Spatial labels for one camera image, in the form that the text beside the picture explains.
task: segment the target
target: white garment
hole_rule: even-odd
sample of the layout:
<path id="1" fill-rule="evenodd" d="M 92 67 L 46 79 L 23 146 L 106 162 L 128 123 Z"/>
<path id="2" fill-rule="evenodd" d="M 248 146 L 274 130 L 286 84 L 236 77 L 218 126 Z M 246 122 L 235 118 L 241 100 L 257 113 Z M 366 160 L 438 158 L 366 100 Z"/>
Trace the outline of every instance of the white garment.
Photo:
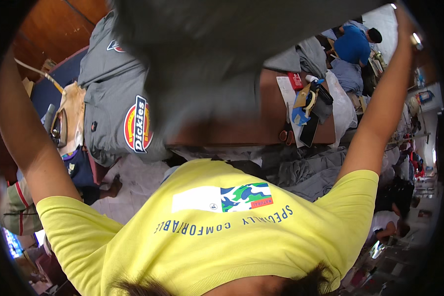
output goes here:
<path id="1" fill-rule="evenodd" d="M 388 222 L 393 222 L 396 227 L 396 223 L 399 220 L 399 216 L 392 211 L 379 211 L 373 215 L 372 226 L 370 227 L 370 237 L 375 234 L 375 230 L 386 229 Z"/>

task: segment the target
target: blue shirt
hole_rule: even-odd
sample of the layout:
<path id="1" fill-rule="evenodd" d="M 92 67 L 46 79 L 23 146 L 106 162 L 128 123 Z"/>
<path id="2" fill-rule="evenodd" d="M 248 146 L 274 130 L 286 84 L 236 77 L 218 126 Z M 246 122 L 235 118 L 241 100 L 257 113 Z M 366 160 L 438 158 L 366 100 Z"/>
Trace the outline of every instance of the blue shirt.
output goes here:
<path id="1" fill-rule="evenodd" d="M 367 36 L 355 26 L 344 26 L 344 35 L 334 42 L 334 49 L 339 58 L 352 64 L 367 65 L 370 57 L 370 45 Z"/>

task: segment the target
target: smartphone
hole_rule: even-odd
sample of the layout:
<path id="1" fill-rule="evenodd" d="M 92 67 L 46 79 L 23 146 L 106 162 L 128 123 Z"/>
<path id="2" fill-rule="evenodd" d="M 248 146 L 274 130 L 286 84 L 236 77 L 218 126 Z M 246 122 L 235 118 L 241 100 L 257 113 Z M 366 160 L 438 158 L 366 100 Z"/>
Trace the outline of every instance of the smartphone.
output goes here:
<path id="1" fill-rule="evenodd" d="M 313 145 L 314 135 L 316 134 L 317 125 L 319 124 L 319 116 L 317 116 L 316 113 L 311 111 L 309 116 L 311 119 L 309 119 L 306 125 L 302 128 L 301 135 L 299 136 L 299 141 L 307 147 Z"/>

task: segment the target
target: paper sheet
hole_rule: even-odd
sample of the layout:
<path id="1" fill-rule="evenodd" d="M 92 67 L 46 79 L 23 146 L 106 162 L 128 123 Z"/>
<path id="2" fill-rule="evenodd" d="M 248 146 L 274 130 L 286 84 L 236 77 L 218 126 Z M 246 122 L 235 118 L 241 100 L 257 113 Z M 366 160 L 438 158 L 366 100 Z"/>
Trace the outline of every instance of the paper sheet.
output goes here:
<path id="1" fill-rule="evenodd" d="M 288 106 L 288 112 L 289 112 L 288 118 L 291 118 L 293 113 L 293 106 L 296 100 L 296 92 L 293 90 L 293 87 L 291 86 L 291 82 L 289 81 L 288 77 L 285 76 L 277 77 L 277 82 L 281 91 L 281 95 L 283 96 L 284 104 Z M 291 122 L 291 127 L 295 134 L 296 146 L 298 148 L 304 146 L 304 144 L 299 141 L 299 136 L 301 135 L 303 127 L 294 125 L 292 122 Z"/>

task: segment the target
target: hand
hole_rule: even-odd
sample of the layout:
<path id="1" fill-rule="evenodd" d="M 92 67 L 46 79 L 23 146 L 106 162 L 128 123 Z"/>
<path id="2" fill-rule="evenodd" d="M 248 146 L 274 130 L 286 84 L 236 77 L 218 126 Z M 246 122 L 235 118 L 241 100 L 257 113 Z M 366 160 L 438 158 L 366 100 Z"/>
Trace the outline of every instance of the hand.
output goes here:
<path id="1" fill-rule="evenodd" d="M 414 25 L 411 22 L 409 14 L 400 3 L 395 3 L 397 9 L 395 9 L 396 22 L 398 23 L 398 36 L 408 37 L 414 32 Z"/>

